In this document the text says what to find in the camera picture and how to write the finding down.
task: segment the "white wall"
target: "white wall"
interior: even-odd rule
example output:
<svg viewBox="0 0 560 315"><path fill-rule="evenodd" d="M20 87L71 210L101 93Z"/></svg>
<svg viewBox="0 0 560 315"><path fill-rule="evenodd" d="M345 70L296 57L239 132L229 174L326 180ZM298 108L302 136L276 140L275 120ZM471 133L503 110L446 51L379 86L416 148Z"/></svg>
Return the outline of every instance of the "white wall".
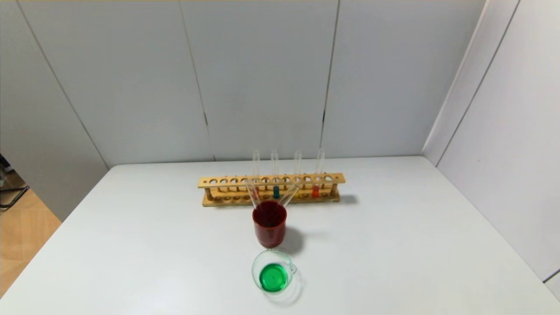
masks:
<svg viewBox="0 0 560 315"><path fill-rule="evenodd" d="M420 154L483 6L342 0L323 134L328 155Z"/></svg>
<svg viewBox="0 0 560 315"><path fill-rule="evenodd" d="M554 296L560 301L560 275L555 275L545 284L547 288L554 294Z"/></svg>
<svg viewBox="0 0 560 315"><path fill-rule="evenodd" d="M337 1L181 5L216 159L250 159L253 149L314 157Z"/></svg>
<svg viewBox="0 0 560 315"><path fill-rule="evenodd" d="M109 167L213 160L179 2L21 5Z"/></svg>
<svg viewBox="0 0 560 315"><path fill-rule="evenodd" d="M40 134L23 141L4 132L2 140L41 147L37 142L44 137L82 137L60 124L69 135L41 129L42 117L52 114L67 124L83 122L83 137L89 134L93 142L75 140L80 147L74 148L64 140L68 147L59 148L57 158L68 165L78 163L76 152L95 147L101 158L92 158L94 164L104 159L109 167L250 159L253 149L266 158L272 148L282 158L296 149L311 158L321 139L330 157L419 154L482 5L483 0L22 1L38 41L30 37L26 43L41 52L32 58L50 68L29 68L17 46L3 46L5 68L18 72L2 77L4 89L18 84L10 90L33 90L25 97L41 100L44 108L23 117L18 103L2 96L4 116L19 113L12 124L33 124ZM47 94L56 91L65 94ZM43 167L42 157L17 155L14 146L3 145L3 153L20 165L20 173ZM34 188L69 185L30 179ZM46 201L63 197L47 196L41 188L37 193Z"/></svg>
<svg viewBox="0 0 560 315"><path fill-rule="evenodd" d="M0 1L0 151L61 220L108 170L15 1Z"/></svg>
<svg viewBox="0 0 560 315"><path fill-rule="evenodd" d="M519 0L489 0L484 5L467 53L422 152L433 165L440 162L473 100L518 3Z"/></svg>
<svg viewBox="0 0 560 315"><path fill-rule="evenodd" d="M438 166L542 280L560 268L558 16L521 0Z"/></svg>

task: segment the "test tube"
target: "test tube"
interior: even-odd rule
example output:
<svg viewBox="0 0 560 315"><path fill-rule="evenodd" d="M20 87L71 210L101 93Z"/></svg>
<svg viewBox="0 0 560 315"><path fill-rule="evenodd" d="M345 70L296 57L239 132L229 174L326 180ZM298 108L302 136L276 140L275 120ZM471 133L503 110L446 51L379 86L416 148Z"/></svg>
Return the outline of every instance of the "test tube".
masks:
<svg viewBox="0 0 560 315"><path fill-rule="evenodd" d="M323 172L323 162L325 161L325 149L319 149L317 152L317 164L315 165L315 180L321 180L321 173ZM311 193L313 198L319 196L319 185L313 185L313 191Z"/></svg>
<svg viewBox="0 0 560 315"><path fill-rule="evenodd" d="M257 209L260 204L259 187L255 186L255 184L251 181L248 181L245 186L247 187L247 193L249 194L249 197L251 197L253 206Z"/></svg>
<svg viewBox="0 0 560 315"><path fill-rule="evenodd" d="M282 199L278 201L278 204L285 208L290 200L292 200L292 198L296 195L298 190L300 190L300 188L296 185L296 183L292 184L284 196L282 196Z"/></svg>
<svg viewBox="0 0 560 315"><path fill-rule="evenodd" d="M260 176L260 153L259 150L253 151L253 183L257 184L259 182ZM256 193L259 193L259 187L255 186Z"/></svg>
<svg viewBox="0 0 560 315"><path fill-rule="evenodd" d="M297 183L301 180L301 150L296 150L293 154L293 174L295 175L293 179L294 182Z"/></svg>
<svg viewBox="0 0 560 315"><path fill-rule="evenodd" d="M275 183L272 191L273 198L280 199L280 187L278 186L278 151L272 150L270 153L270 160L272 161L272 181Z"/></svg>

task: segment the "test tube rack hole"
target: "test tube rack hole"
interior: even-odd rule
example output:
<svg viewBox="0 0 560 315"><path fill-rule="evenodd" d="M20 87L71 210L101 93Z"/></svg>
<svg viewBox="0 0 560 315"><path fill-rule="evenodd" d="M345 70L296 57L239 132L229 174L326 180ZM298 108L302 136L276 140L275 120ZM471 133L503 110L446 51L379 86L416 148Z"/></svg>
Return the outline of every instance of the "test tube rack hole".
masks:
<svg viewBox="0 0 560 315"><path fill-rule="evenodd" d="M323 173L317 178L313 174L284 174L274 177L272 175L260 176L256 182L259 187L261 200L273 200L273 187L280 188L280 195L289 189L295 182L300 190L290 203L312 203L312 202L339 202L338 184L346 182L342 173ZM253 180L252 177L244 176L224 176L224 177L201 177L198 181L198 188L204 189L204 207L219 206L252 206L251 198L247 193L245 183ZM319 186L319 195L312 196L313 186Z"/></svg>

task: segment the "test tube rack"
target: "test tube rack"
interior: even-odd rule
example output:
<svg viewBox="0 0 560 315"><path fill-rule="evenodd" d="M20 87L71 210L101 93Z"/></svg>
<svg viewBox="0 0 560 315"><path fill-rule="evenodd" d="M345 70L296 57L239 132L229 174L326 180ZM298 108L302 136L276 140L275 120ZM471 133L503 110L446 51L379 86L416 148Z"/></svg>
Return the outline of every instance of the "test tube rack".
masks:
<svg viewBox="0 0 560 315"><path fill-rule="evenodd" d="M245 183L253 180L249 176L224 176L224 177L201 177L198 181L198 188L204 188L204 207L220 206L252 206L251 198L247 193ZM346 180L342 173L323 173L316 174L284 174L274 181L274 176L260 176L255 186L259 188L261 201L273 199L273 187L280 188L281 198L283 192L287 191L293 183L297 183L300 190L290 203L312 203L312 202L338 202L338 184L345 183ZM313 197L312 190L314 185L319 185L319 196Z"/></svg>

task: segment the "red liquid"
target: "red liquid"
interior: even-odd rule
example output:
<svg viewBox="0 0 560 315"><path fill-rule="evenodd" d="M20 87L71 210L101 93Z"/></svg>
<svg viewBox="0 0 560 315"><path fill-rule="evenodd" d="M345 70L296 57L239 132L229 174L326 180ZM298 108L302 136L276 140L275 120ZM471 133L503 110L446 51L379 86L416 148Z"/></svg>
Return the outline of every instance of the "red liquid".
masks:
<svg viewBox="0 0 560 315"><path fill-rule="evenodd" d="M311 196L313 196L313 198L319 198L319 186L318 185L313 186L313 191L311 193Z"/></svg>
<svg viewBox="0 0 560 315"><path fill-rule="evenodd" d="M286 208L276 201L264 201L253 209L255 234L259 243L266 248L273 248L282 243L286 233Z"/></svg>

